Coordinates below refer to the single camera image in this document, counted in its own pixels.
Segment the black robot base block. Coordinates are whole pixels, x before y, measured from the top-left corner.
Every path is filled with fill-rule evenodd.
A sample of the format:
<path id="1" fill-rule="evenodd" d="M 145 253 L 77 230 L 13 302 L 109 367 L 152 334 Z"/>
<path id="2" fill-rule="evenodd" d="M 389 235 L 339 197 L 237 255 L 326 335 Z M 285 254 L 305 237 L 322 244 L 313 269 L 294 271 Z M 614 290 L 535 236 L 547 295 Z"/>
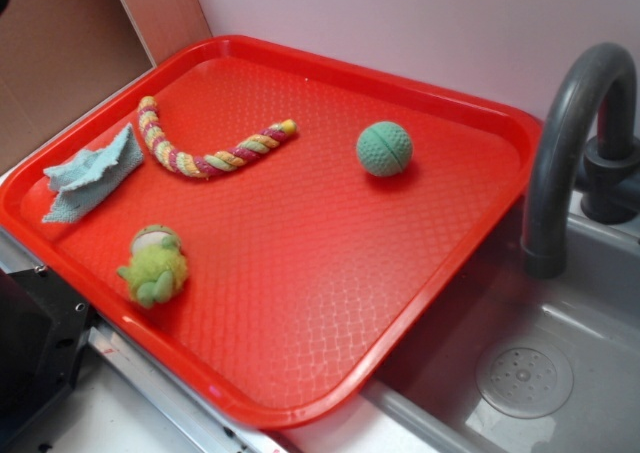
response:
<path id="1" fill-rule="evenodd" d="M 1 273 L 1 443 L 75 388 L 94 316 L 50 269 Z"/>

